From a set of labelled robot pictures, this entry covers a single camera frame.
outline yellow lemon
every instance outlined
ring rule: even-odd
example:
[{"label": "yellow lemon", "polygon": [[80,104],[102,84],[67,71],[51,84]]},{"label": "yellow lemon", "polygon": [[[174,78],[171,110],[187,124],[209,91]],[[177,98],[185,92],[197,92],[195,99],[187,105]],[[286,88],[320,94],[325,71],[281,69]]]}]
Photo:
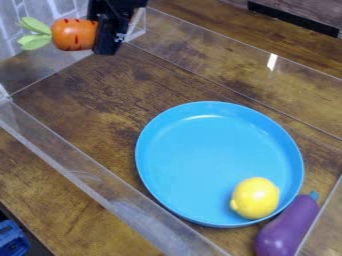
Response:
[{"label": "yellow lemon", "polygon": [[279,189],[274,183],[254,177],[242,181],[233,193],[231,209],[247,219],[261,219],[277,209]]}]

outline blue object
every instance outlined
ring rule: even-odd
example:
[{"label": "blue object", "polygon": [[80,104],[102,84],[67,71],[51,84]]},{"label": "blue object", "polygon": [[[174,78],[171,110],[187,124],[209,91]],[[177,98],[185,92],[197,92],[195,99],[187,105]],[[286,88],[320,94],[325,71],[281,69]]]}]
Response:
[{"label": "blue object", "polygon": [[[159,202],[211,227],[242,227],[270,218],[302,187],[304,160],[292,136],[266,115],[231,103],[187,103],[159,114],[142,131],[135,158]],[[257,176],[275,183],[281,202],[271,215],[247,220],[230,209],[230,199],[238,183]]]},{"label": "blue object", "polygon": [[31,244],[24,232],[12,220],[0,222],[0,255],[24,256]]}]

